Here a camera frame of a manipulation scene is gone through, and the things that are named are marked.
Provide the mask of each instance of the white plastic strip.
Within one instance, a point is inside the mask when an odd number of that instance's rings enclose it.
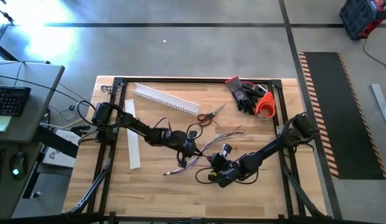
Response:
[[[199,105],[192,103],[190,101],[178,98],[176,96],[172,96],[167,93],[163,93],[161,91],[152,89],[150,87],[141,85],[139,83],[135,83],[136,89],[133,92],[138,95],[145,97],[147,99],[153,100],[155,102],[170,106],[177,110],[181,110],[183,112],[198,115],[199,113]]]
[[[133,99],[125,101],[125,112],[135,117],[135,105]],[[138,134],[131,130],[126,130],[128,137],[129,168],[136,169],[141,167],[141,158],[139,155]]]

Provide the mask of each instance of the desk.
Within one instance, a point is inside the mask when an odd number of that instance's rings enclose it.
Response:
[[[101,92],[100,86],[111,85],[113,79],[114,77],[97,77],[92,96],[94,105],[109,100],[109,96]],[[225,85],[146,82],[143,84],[198,103],[201,113],[214,111],[220,105],[226,104],[226,107],[214,119],[222,128],[215,124],[205,127],[203,135],[196,139],[198,148],[219,133],[233,131],[239,125],[242,125],[240,131],[245,131],[247,136],[227,141],[233,147],[229,155],[231,160],[244,153],[259,150],[275,138],[272,120],[263,121],[239,112]],[[303,111],[297,81],[282,79],[282,84],[288,117],[292,118]],[[134,89],[134,83],[128,83],[126,99],[134,99],[136,117],[144,123],[154,126],[160,118],[167,116],[171,119],[173,130],[184,131],[189,124],[196,122],[195,116],[135,96],[132,89]],[[205,153],[211,155],[214,152],[220,152],[222,143]],[[65,211],[74,207],[91,186],[98,148],[99,145],[95,142],[85,142],[80,146],[64,203]],[[279,214],[286,215],[285,195],[277,154],[264,161],[260,167],[259,179],[255,184],[231,184],[221,189],[216,184],[202,185],[196,182],[195,172],[208,166],[205,159],[200,159],[196,167],[191,170],[164,177],[162,173],[177,167],[176,152],[165,147],[149,146],[141,137],[139,137],[139,151],[141,168],[130,170],[126,130],[121,129],[118,135],[105,214],[116,212],[116,215],[121,217],[173,218],[277,218]],[[303,189],[318,209],[326,213],[312,150],[309,147],[300,146],[296,153],[296,160]],[[206,175],[199,177],[205,180]],[[101,189],[98,189],[94,211],[98,210],[100,195]]]
[[[0,75],[16,78],[19,66],[20,63],[0,65]],[[56,88],[63,71],[63,66],[25,63],[21,65],[19,79]],[[14,81],[0,77],[0,85],[13,86]],[[29,87],[31,92],[21,117],[12,118],[6,131],[0,133],[0,149],[6,149],[0,185],[0,218],[11,217],[24,186],[29,179],[29,174],[37,160],[41,145],[39,142],[32,142],[32,140],[54,94],[53,90],[25,82],[18,81],[16,86]],[[17,152],[19,144],[21,144],[22,150],[27,154],[28,170],[25,178],[14,180],[10,174],[9,160]]]

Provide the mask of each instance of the orange and black striped tape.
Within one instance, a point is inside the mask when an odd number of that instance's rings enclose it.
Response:
[[[338,167],[336,164],[336,160],[334,158],[334,154],[332,152],[329,136],[327,134],[327,127],[324,124],[322,110],[320,109],[320,104],[319,104],[318,97],[316,95],[316,90],[313,85],[313,81],[311,77],[311,71],[309,70],[308,62],[306,61],[306,57],[303,52],[299,53],[299,60],[301,61],[301,66],[304,72],[304,78],[305,78],[306,86],[308,88],[309,98],[311,99],[313,112],[315,114],[316,124],[318,125],[318,128],[320,130],[320,137],[321,137],[324,153],[326,154],[329,170],[332,176],[338,178],[339,177]]]
[[[373,135],[372,133],[370,132],[370,128],[367,124],[367,121],[365,119],[365,117],[363,116],[363,111],[362,109],[360,108],[360,104],[359,104],[359,101],[357,99],[357,95],[356,95],[356,92],[354,90],[354,87],[352,86],[352,83],[351,83],[351,79],[349,78],[349,74],[348,74],[348,71],[347,71],[347,67],[345,66],[345,63],[342,61],[342,57],[341,57],[341,54],[340,53],[337,53],[338,54],[338,57],[340,59],[340,63],[341,63],[341,66],[342,66],[342,69],[344,70],[344,73],[345,73],[345,76],[347,77],[347,81],[348,81],[348,84],[349,84],[349,88],[351,89],[351,92],[352,92],[352,95],[354,96],[354,99],[355,99],[355,102],[356,102],[356,106],[357,106],[357,109],[359,110],[359,113],[360,113],[360,116],[362,117],[362,121],[363,121],[363,124],[365,125],[365,128],[366,128],[366,131],[367,131],[367,134],[369,135],[369,139],[373,145],[373,150],[374,150],[374,154],[375,156],[377,157],[377,161],[379,162],[379,165],[380,165],[380,168],[382,170],[382,175],[383,177],[386,179],[386,171],[385,171],[385,167],[384,165],[382,164],[382,161],[381,161],[381,158],[380,158],[380,153],[379,151],[377,150],[377,146],[375,145],[375,142],[374,142],[374,139],[373,139]]]

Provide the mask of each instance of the gray desk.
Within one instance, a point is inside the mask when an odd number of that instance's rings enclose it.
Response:
[[[16,77],[19,63],[0,65],[0,75]],[[43,86],[56,88],[63,74],[64,67],[39,63],[25,63],[21,66],[19,79],[38,83]],[[13,85],[15,80],[0,78],[0,85]],[[10,218],[23,193],[41,149],[41,143],[32,142],[44,115],[49,101],[54,94],[53,90],[18,81],[16,86],[31,88],[30,98],[26,103],[23,114],[19,118],[12,118],[6,132],[0,133],[0,149],[5,149],[0,184],[0,218]],[[9,160],[21,144],[22,150],[27,153],[28,171],[22,180],[14,180],[10,175]]]

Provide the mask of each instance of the scissors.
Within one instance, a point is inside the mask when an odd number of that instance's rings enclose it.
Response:
[[[197,116],[197,119],[199,120],[199,125],[202,127],[206,127],[212,123],[212,118],[215,117],[221,111],[225,105],[222,105],[220,108],[218,108],[216,111],[209,113],[209,114],[199,114]]]

